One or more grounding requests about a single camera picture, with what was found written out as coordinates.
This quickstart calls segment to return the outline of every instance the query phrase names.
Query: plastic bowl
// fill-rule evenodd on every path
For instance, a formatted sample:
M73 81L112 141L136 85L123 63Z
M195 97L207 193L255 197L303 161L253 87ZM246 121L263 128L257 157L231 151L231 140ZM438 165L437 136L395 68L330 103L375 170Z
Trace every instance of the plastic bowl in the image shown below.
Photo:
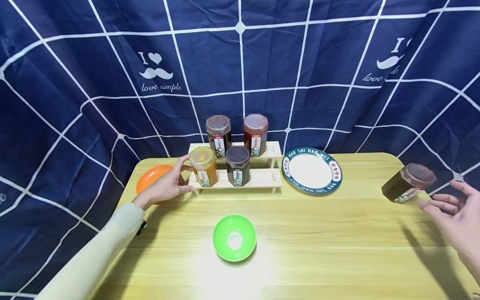
M146 189L150 184L154 183L157 179L163 176L163 174L172 170L173 166L171 165L158 165L153 168L150 168L145 172L140 179L137 181L136 192L140 194L144 189Z
M239 262L252 254L257 244L253 224L242 215L223 217L213 230L216 253L228 262Z

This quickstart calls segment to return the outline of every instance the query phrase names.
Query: green plate rim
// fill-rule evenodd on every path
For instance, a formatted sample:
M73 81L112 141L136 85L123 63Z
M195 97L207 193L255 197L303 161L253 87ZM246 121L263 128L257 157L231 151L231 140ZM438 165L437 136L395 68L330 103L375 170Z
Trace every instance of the green plate rim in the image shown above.
M218 226L218 224L225 218L229 217L229 216L241 216L243 218L245 218L247 221L249 221L249 223L252 225L253 227L253 232L255 234L255 244L253 245L253 248L252 248L252 251L250 251L250 253L245 256L244 258L242 259L238 259L238 260L230 260L230 259L226 259L225 257L223 257L220 253L218 253L218 251L216 250L216 247L215 247L215 242L214 242L214 235L215 235L215 229L216 227ZM226 215L226 216L223 216L216 224L215 224L215 227L213 228L213 232L212 232L212 244L213 244L213 248L215 249L215 253L220 256L221 259L223 259L224 261L227 261L227 262L230 262L230 263L238 263L238 262L241 262L241 261L244 261L246 260L247 258L250 257L250 255L253 253L253 251L255 251L255 248L257 248L257 230L255 229L255 226L253 225L253 223L250 221L250 219L248 219L246 216L244 215L241 215L241 214L229 214L229 215Z

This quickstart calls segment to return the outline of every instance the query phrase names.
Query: jar lid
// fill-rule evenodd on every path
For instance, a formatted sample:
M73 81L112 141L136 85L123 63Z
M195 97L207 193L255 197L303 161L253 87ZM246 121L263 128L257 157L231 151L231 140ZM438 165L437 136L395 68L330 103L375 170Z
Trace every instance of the jar lid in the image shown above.
M224 135L231 130L230 118L224 115L214 115L207 119L207 131L213 134Z
M243 120L243 124L254 130L265 130L268 127L268 119L261 114L251 114Z
M250 159L250 152L243 146L233 146L227 150L227 161L235 165L243 165Z
M424 165L409 163L402 170L402 178L413 186L425 189L437 181L435 173Z
M189 160L194 168L206 168L215 162L215 152L210 147L197 147Z

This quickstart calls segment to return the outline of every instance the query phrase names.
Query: table surface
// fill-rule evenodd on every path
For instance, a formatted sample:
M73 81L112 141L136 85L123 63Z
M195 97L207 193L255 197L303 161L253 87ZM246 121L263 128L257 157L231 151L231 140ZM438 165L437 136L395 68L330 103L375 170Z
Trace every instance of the table surface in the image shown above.
M274 195L203 190L151 208L147 228L112 263L94 299L438 300L479 290L415 201L395 204L382 195L403 166L396 157L333 156L344 177L329 195L303 193L283 179ZM139 162L118 205L134 198L147 169L175 161ZM258 240L253 255L236 264L222 261L212 245L215 224L232 213L252 221Z

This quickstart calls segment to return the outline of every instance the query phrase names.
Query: mustache logo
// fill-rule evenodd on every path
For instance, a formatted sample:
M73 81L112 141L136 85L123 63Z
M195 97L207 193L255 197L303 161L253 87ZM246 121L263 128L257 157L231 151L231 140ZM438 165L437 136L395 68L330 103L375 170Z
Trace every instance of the mustache logo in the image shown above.
M385 59L384 61L378 61L377 60L377 68L379 68L380 70L385 70L385 69L388 69L390 67L393 67L395 66L399 60L402 59L404 55L398 57L398 56L391 56L387 59Z
M168 73L167 71L161 69L161 68L156 68L156 69L152 69L152 68L147 68L145 70L145 72L139 72L140 75L146 79L152 79L154 78L155 76L158 76L162 79L172 79L173 77L173 73Z

